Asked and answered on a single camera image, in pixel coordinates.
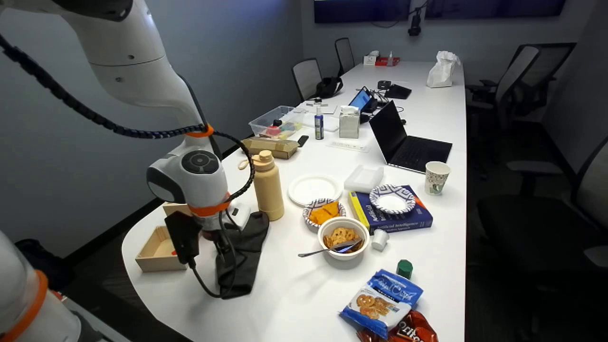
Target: white cup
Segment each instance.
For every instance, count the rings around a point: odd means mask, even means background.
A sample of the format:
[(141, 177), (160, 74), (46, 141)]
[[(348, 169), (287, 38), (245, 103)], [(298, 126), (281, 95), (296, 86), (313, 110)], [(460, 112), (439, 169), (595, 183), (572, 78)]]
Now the white cup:
[(450, 167), (443, 162), (427, 162), (426, 164), (426, 188), (441, 194), (445, 183), (448, 181)]

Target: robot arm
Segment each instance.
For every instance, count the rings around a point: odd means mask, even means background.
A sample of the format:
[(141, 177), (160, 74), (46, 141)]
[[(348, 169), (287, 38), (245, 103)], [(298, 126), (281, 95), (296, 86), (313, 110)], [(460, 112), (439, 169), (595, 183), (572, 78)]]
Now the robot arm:
[[(0, 0), (0, 14), (4, 8), (61, 15), (76, 31), (97, 80), (110, 95), (137, 107), (165, 107), (180, 126), (203, 128), (199, 133), (188, 133), (175, 150), (148, 167), (148, 185), (165, 202), (188, 204), (199, 228), (215, 236), (217, 245), (224, 243), (218, 245), (218, 255), (230, 253), (218, 215), (251, 181), (237, 194), (228, 194), (220, 160), (213, 154), (213, 129), (199, 114), (186, 82), (167, 63), (144, 0)], [(11, 287), (0, 291), (2, 340), (9, 327), (23, 321), (42, 285), (2, 232), (0, 257), (13, 261), (0, 266), (0, 278), (13, 280)], [(57, 340), (76, 340), (82, 329), (78, 319), (51, 297), (46, 299), (21, 340), (44, 340), (49, 327)]]

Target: bottle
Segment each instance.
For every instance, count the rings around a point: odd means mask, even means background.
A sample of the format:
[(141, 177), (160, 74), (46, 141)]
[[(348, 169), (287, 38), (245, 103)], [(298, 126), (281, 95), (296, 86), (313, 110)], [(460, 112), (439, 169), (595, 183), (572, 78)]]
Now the bottle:
[(323, 141), (323, 114), (315, 114), (315, 139)]
[(264, 211), (270, 221), (277, 221), (285, 213), (279, 169), (275, 167), (270, 150), (262, 150), (251, 160), (255, 171), (253, 186), (255, 196), (258, 198), (258, 209)]
[(395, 65), (395, 55), (393, 55), (393, 52), (388, 53), (386, 65), (388, 65), (388, 67), (393, 67), (393, 65)]

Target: water bottle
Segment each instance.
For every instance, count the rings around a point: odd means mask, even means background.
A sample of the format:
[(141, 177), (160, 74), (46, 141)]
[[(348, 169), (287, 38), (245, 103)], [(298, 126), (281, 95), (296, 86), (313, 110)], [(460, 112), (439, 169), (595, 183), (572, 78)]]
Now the water bottle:
[(270, 150), (262, 150), (260, 154), (253, 156), (253, 171), (253, 186), (258, 200), (258, 209), (264, 211), (270, 221), (281, 219), (285, 213), (283, 190), (279, 169), (274, 164)]

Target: chip bag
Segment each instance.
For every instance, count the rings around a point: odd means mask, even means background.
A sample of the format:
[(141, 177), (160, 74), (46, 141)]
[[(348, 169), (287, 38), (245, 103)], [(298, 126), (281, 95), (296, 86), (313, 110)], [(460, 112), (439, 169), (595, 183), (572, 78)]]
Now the chip bag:
[[(357, 337), (359, 342), (382, 342), (378, 337), (363, 329)], [(388, 342), (439, 342), (439, 338), (426, 318), (420, 312), (410, 310), (397, 327), (389, 331)]]
[(340, 318), (388, 340), (389, 331), (416, 306), (422, 289), (407, 278), (380, 270), (340, 312)]

